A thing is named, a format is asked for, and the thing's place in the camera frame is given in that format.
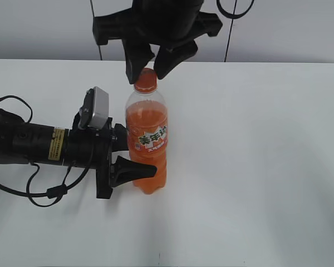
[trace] bottle label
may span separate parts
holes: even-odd
[[[148,154],[159,150],[168,143],[167,120],[154,128],[130,128],[128,139],[129,144],[133,144],[135,150],[141,151],[141,153]]]

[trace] robotic arm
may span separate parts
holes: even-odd
[[[132,7],[108,16],[95,17],[93,34],[96,44],[107,45],[109,40],[121,39],[125,50],[126,75],[133,84],[141,70],[155,57],[150,44],[160,46],[154,63],[158,79],[163,79],[179,63],[198,51],[194,41],[208,34],[217,36],[223,24],[216,14],[201,12],[204,0],[133,0]],[[226,12],[220,0],[217,7],[231,19],[241,14]]]
[[[216,14],[200,11],[204,0],[133,0],[132,7],[115,14],[95,17],[93,33],[97,45],[106,45],[111,39],[121,39],[125,50],[126,74],[129,82],[135,83],[141,70],[155,56],[150,44],[160,46],[155,59],[154,70],[163,79],[175,66],[194,56],[198,50],[194,39],[203,35],[216,36],[222,22]],[[244,16],[226,12],[217,0],[220,12],[231,19]],[[87,174],[96,170],[96,197],[109,199],[114,187],[145,177],[153,177],[155,166],[138,164],[122,157],[111,162],[115,151],[128,150],[126,128],[121,124],[112,127],[109,117],[109,96],[94,87],[87,91],[83,106],[75,116],[72,129],[24,122],[16,114],[0,108],[0,164],[31,164],[37,168],[27,181],[26,191],[21,192],[0,184],[0,189],[17,196],[27,197],[39,207],[58,203]],[[38,173],[38,164],[68,166],[61,185],[49,188],[43,193],[31,193],[30,183]],[[72,167],[84,168],[72,184],[65,180]],[[37,197],[55,199],[49,205],[34,201]]]

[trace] yellow label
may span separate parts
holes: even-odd
[[[53,130],[50,152],[48,153],[49,160],[60,160],[64,138],[65,129],[55,128]]]

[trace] orange soda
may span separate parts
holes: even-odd
[[[152,194],[166,184],[166,147],[168,143],[167,108],[157,89],[154,70],[144,68],[134,84],[135,92],[126,104],[127,144],[133,161],[154,165],[154,177],[133,183],[145,194]]]

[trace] wire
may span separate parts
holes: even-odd
[[[236,10],[237,3],[238,3],[238,0],[235,0],[233,14],[235,14],[235,10]],[[232,36],[233,25],[234,25],[234,19],[232,19],[232,22],[230,23],[229,37],[228,37],[227,48],[225,49],[225,57],[224,57],[224,62],[226,62],[226,61],[227,61],[227,57],[228,57],[228,52],[229,52],[229,45],[230,45],[230,38],[231,38],[231,36]]]
[[[12,195],[27,197],[27,193],[11,189],[2,184],[0,184],[0,190],[5,191]],[[45,196],[47,196],[46,193],[31,193],[31,197],[45,197]]]
[[[250,6],[248,7],[248,9],[246,9],[246,11],[244,11],[241,14],[235,14],[235,13],[231,14],[231,13],[227,12],[222,7],[222,4],[220,3],[220,0],[217,0],[217,7],[218,7],[219,11],[221,12],[221,14],[224,17],[227,17],[227,18],[230,18],[230,19],[238,19],[238,18],[242,18],[243,16],[245,16],[250,11],[250,9],[252,8],[252,6],[254,5],[254,2],[255,2],[255,0],[251,0]]]
[[[5,99],[8,99],[8,98],[14,98],[14,99],[17,99],[19,101],[21,101],[22,103],[24,103],[31,111],[31,115],[30,115],[30,118],[28,119],[28,121],[26,123],[30,123],[31,120],[32,120],[32,117],[33,117],[33,110],[32,108],[29,106],[29,104],[23,100],[22,98],[18,97],[18,96],[13,96],[13,95],[8,95],[8,96],[4,96],[4,97],[0,97],[0,102],[5,100]],[[86,165],[86,167],[84,168],[83,172],[81,173],[81,175],[73,182],[71,183],[70,185],[66,186],[65,185],[65,182],[66,182],[66,179],[68,177],[68,174],[70,173],[73,165],[75,164],[75,162],[73,161],[71,163],[71,165],[67,168],[67,173],[63,179],[63,182],[60,186],[56,186],[56,187],[52,187],[50,189],[47,190],[46,193],[31,193],[30,192],[30,185],[31,185],[31,182],[33,180],[33,178],[38,174],[38,172],[40,171],[40,166],[36,163],[33,163],[33,162],[30,162],[30,164],[34,167],[37,168],[37,170],[30,176],[30,178],[28,179],[27,181],[27,184],[26,184],[26,192],[21,192],[21,191],[17,191],[17,190],[14,190],[12,188],[9,188],[9,187],[6,187],[2,184],[0,184],[0,190],[2,191],[5,191],[9,194],[12,194],[12,195],[16,195],[16,196],[22,196],[22,197],[27,197],[31,203],[33,203],[34,205],[36,206],[39,206],[39,207],[50,207],[56,203],[58,203],[62,198],[63,198],[63,195],[67,194],[68,190],[69,189],[72,189],[73,187],[75,187],[77,184],[79,184],[83,178],[85,177],[85,175],[88,173],[88,170],[90,169],[90,166],[91,166],[91,163],[92,163],[92,159],[93,159],[93,155],[94,155],[94,137],[93,137],[93,144],[92,144],[92,149],[91,149],[91,153],[90,153],[90,157],[89,157],[89,160],[88,160],[88,163]],[[41,204],[38,204],[34,201],[34,197],[48,197],[48,198],[56,198],[54,200],[54,202],[48,204],[48,205],[41,205]]]
[[[0,102],[1,101],[4,101],[5,99],[8,99],[8,98],[13,98],[13,99],[16,99],[16,100],[19,100],[20,102],[22,102],[26,107],[29,108],[30,112],[31,112],[31,115],[28,119],[28,121],[26,123],[30,123],[31,120],[32,120],[32,117],[33,117],[33,110],[32,108],[30,107],[30,105],[25,101],[23,100],[22,98],[18,97],[18,96],[12,96],[12,95],[8,95],[8,96],[3,96],[3,97],[0,97]]]
[[[81,175],[73,183],[71,183],[70,185],[68,185],[66,187],[67,191],[69,189],[72,189],[76,185],[78,185],[83,180],[83,178],[85,177],[85,175],[88,173],[88,171],[90,169],[91,162],[92,162],[92,159],[93,159],[93,155],[94,155],[94,145],[92,145],[92,149],[91,149],[91,153],[90,153],[90,158],[88,160],[88,163],[87,163],[86,167],[84,168],[84,170],[81,173]],[[39,207],[50,207],[50,206],[58,203],[62,199],[62,197],[63,197],[64,194],[58,195],[56,197],[56,199],[54,200],[54,202],[51,203],[51,204],[48,204],[48,205],[41,205],[41,204],[38,204],[38,203],[36,203],[34,201],[34,199],[33,199],[34,197],[48,197],[48,193],[47,192],[46,193],[31,193],[30,192],[31,182],[32,182],[33,178],[38,174],[38,172],[40,170],[40,166],[38,164],[31,162],[31,165],[34,166],[34,167],[36,167],[37,170],[28,179],[27,184],[26,184],[26,192],[17,191],[17,190],[11,189],[9,187],[6,187],[6,186],[4,186],[2,184],[0,184],[0,190],[3,190],[3,191],[5,191],[5,192],[7,192],[9,194],[12,194],[12,195],[27,197],[30,200],[31,203],[33,203],[34,205],[39,206]],[[74,162],[67,168],[67,173],[66,173],[66,176],[63,179],[62,185],[65,185],[66,178],[68,177],[68,174],[70,173],[73,165],[74,165]]]

